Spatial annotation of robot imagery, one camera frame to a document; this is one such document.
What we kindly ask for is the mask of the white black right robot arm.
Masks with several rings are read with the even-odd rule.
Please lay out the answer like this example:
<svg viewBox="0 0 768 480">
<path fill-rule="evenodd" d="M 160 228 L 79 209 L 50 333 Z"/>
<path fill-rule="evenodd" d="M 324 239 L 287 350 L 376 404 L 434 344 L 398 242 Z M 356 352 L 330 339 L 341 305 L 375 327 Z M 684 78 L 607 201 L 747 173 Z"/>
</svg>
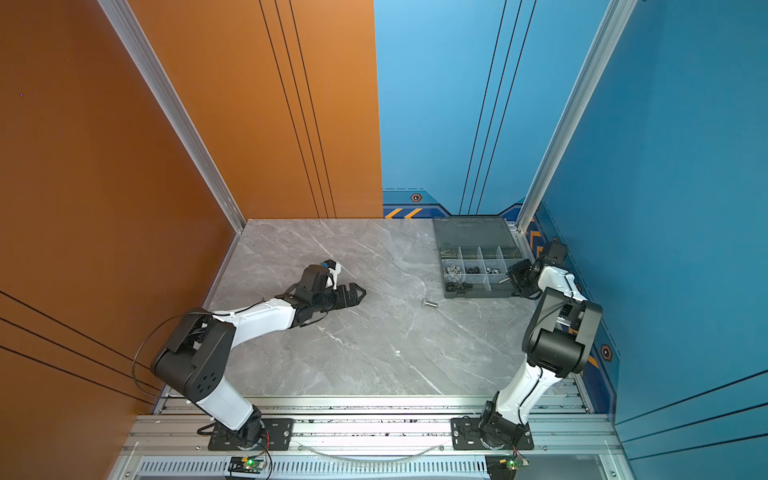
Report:
<svg viewBox="0 0 768 480">
<path fill-rule="evenodd" d="M 530 435 L 529 415 L 546 391 L 582 372 L 603 308 L 579 290 L 565 268 L 567 245 L 548 242 L 536 260 L 508 270 L 513 294 L 537 302 L 522 341 L 525 362 L 511 383 L 485 404 L 478 429 L 484 447 L 517 449 Z"/>
</svg>

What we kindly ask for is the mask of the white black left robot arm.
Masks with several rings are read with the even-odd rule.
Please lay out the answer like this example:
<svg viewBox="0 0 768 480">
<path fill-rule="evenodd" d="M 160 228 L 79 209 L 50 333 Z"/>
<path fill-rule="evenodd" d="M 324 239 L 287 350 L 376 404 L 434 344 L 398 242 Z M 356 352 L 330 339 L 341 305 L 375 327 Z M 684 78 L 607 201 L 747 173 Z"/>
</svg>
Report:
<svg viewBox="0 0 768 480">
<path fill-rule="evenodd" d="M 355 282 L 340 284 L 341 271 L 334 260 L 311 264 L 297 283 L 271 299 L 235 310 L 200 309 L 180 315 L 151 372 L 212 417 L 238 448 L 256 447 L 267 427 L 261 411 L 226 379 L 230 353 L 247 341 L 303 328 L 332 311 L 359 305 L 367 290 Z"/>
</svg>

